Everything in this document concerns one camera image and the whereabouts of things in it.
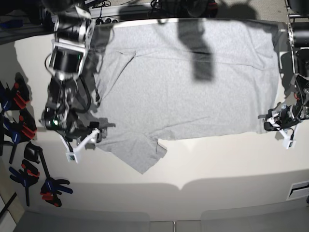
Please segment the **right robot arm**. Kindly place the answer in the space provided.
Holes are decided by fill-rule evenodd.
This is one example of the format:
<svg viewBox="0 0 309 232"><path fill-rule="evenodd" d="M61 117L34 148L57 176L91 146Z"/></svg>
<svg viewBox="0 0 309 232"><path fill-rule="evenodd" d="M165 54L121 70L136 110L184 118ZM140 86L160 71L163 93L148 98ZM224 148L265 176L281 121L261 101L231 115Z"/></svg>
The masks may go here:
<svg viewBox="0 0 309 232"><path fill-rule="evenodd" d="M48 4L47 7L57 15L57 20L53 51L45 66L51 73L51 81L39 121L45 129L59 133L65 142L88 139L90 144L97 144L105 137L108 124L90 121L85 125L80 119L93 101L83 69L95 22L83 3Z"/></svg>

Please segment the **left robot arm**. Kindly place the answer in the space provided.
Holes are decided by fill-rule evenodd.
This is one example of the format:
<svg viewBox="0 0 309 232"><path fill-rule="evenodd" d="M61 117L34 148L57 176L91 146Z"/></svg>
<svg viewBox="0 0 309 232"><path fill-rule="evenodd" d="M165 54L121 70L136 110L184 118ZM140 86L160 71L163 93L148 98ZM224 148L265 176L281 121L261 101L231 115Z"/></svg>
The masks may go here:
<svg viewBox="0 0 309 232"><path fill-rule="evenodd" d="M287 0L288 41L291 47L296 103L280 110L270 109L264 119L266 131L282 131L309 118L309 23L296 22L308 19L307 0Z"/></svg>

